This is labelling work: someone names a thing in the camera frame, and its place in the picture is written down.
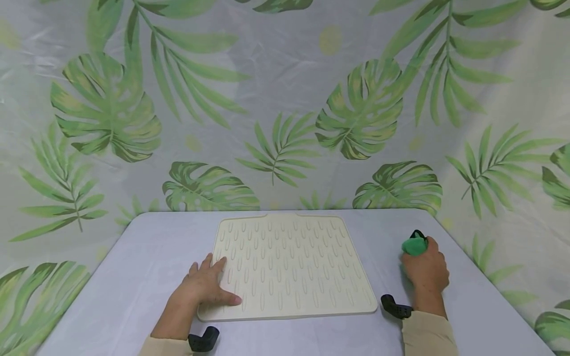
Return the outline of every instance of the white table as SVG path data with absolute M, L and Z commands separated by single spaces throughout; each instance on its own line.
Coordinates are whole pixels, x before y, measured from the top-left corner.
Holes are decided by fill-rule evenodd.
M 137 217 L 40 348 L 40 356 L 136 355 L 172 290 L 193 261 L 211 252 L 222 219 L 280 212 L 152 212 Z M 553 353 L 437 221 L 422 210 L 300 212 L 342 217 L 376 298 L 409 303 L 400 271 L 401 243 L 414 229 L 434 236 L 451 284 L 447 314 L 462 356 L 552 356 Z M 215 355 L 403 355 L 401 323 L 374 314 L 213 323 Z M 198 320 L 192 333 L 207 325 Z

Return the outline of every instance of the green object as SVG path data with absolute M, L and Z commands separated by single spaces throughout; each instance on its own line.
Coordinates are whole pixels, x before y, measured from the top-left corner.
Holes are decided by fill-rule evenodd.
M 419 256 L 424 253 L 428 248 L 428 241 L 414 232 L 413 237 L 405 240 L 402 243 L 402 251 L 412 256 Z

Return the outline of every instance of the silicone drying mat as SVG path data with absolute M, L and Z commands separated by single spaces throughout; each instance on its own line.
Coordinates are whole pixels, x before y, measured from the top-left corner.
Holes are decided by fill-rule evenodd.
M 222 220 L 214 260 L 238 306 L 201 306 L 202 321 L 289 319 L 376 311 L 378 303 L 344 221 L 272 214 Z

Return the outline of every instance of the beige sleeve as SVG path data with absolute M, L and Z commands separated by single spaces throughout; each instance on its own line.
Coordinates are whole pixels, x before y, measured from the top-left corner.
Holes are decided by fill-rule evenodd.
M 406 356 L 459 356 L 451 324 L 446 318 L 412 312 L 402 323 Z
M 192 356 L 187 340 L 146 338 L 139 356 Z

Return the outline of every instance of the backdrop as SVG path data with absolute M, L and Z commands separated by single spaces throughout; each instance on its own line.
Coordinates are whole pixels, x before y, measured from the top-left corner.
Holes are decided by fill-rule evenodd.
M 1 8 L 0 355 L 143 212 L 399 207 L 570 355 L 570 2 Z

